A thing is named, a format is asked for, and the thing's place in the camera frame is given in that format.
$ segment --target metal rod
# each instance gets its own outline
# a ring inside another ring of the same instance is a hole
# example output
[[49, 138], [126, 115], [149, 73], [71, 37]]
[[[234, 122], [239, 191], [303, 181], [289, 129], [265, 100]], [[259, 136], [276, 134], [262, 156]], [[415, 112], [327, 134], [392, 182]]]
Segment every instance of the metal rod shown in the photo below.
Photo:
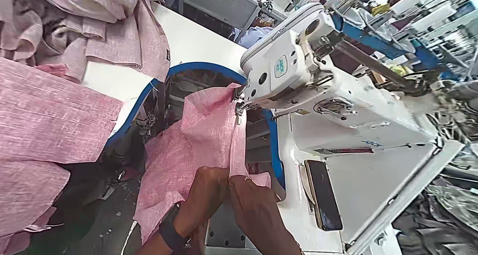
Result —
[[415, 89], [415, 85], [413, 82], [407, 81], [406, 79], [404, 79], [397, 73], [393, 72], [393, 70], [387, 68], [378, 60], [375, 60], [374, 58], [370, 57], [369, 55], [367, 55], [362, 50], [355, 47], [348, 41], [341, 40], [335, 45], [335, 49], [352, 57], [355, 61], [361, 63], [364, 66], [369, 67], [371, 70], [384, 76], [386, 79], [394, 82], [398, 86], [403, 87], [409, 91]]

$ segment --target screw hole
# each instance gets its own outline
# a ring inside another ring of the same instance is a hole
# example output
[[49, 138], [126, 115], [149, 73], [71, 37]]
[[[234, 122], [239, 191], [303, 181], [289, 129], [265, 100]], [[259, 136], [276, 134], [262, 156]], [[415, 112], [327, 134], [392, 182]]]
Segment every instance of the screw hole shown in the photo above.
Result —
[[259, 84], [263, 84], [267, 79], [267, 73], [264, 72], [262, 75], [260, 75], [260, 78], [259, 78]]

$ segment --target label tag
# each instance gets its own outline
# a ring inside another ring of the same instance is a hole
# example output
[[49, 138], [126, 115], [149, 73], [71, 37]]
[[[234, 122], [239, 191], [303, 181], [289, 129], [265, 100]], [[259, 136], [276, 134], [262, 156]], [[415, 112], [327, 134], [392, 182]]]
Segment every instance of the label tag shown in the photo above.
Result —
[[274, 66], [274, 76], [276, 78], [282, 77], [287, 72], [287, 59], [285, 55], [279, 58]]

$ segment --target pink fabric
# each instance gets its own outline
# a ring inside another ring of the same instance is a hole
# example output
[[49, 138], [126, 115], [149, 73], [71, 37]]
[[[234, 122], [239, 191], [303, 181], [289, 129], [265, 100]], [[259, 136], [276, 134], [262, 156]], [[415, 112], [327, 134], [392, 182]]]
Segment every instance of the pink fabric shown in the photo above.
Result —
[[62, 78], [65, 78], [66, 73], [69, 71], [65, 64], [39, 65], [35, 68]]
[[16, 3], [11, 22], [3, 24], [0, 47], [15, 51], [13, 60], [27, 59], [36, 51], [42, 39], [42, 20], [34, 11], [22, 12], [23, 7]]
[[108, 23], [133, 14], [138, 0], [47, 0], [61, 10]]
[[13, 0], [0, 0], [0, 21], [11, 22]]
[[0, 163], [0, 236], [21, 231], [42, 216], [70, 173], [50, 162]]
[[88, 39], [86, 56], [89, 60], [102, 59], [112, 64], [141, 66], [140, 38], [134, 15], [116, 24], [107, 24], [106, 38], [106, 41]]
[[62, 77], [75, 83], [83, 80], [87, 58], [166, 78], [169, 45], [149, 0], [0, 1], [6, 2], [1, 57], [30, 66], [66, 64]]
[[80, 84], [87, 68], [87, 58], [85, 56], [87, 48], [86, 38], [77, 38], [69, 44], [62, 55], [44, 57], [39, 59], [39, 64], [66, 64], [68, 71], [63, 75], [57, 75], [71, 82]]
[[30, 245], [30, 233], [27, 232], [21, 232], [17, 233], [14, 235], [9, 236], [8, 239], [6, 239], [7, 245], [5, 249], [3, 250], [3, 253], [0, 253], [2, 255], [13, 255], [18, 252], [21, 252], [22, 250], [25, 250], [28, 245]]
[[92, 19], [89, 17], [83, 18], [83, 25], [81, 33], [87, 38], [94, 38], [105, 40], [106, 22]]
[[94, 162], [121, 101], [0, 58], [0, 160]]
[[163, 28], [152, 14], [149, 1], [138, 2], [138, 32], [141, 46], [141, 72], [162, 82], [166, 80], [170, 62], [169, 45]]
[[[45, 228], [48, 220], [50, 220], [53, 213], [57, 210], [56, 207], [50, 207], [45, 213], [43, 213], [32, 225], [28, 228], [36, 230]], [[19, 232], [5, 237], [0, 237], [0, 254], [13, 255], [22, 250], [25, 250], [30, 245], [31, 233]]]
[[0, 58], [0, 254], [28, 246], [30, 233], [22, 230], [45, 227], [69, 178], [53, 162], [96, 161], [121, 106], [89, 88]]
[[[236, 126], [236, 102], [231, 102], [236, 87], [239, 85], [231, 83], [227, 88], [212, 87], [188, 95], [182, 120], [147, 142], [146, 172], [134, 215], [141, 225], [143, 243], [171, 204], [187, 198], [199, 167], [230, 167], [231, 176], [248, 176], [244, 163], [246, 121]], [[267, 176], [252, 179], [267, 185]]]

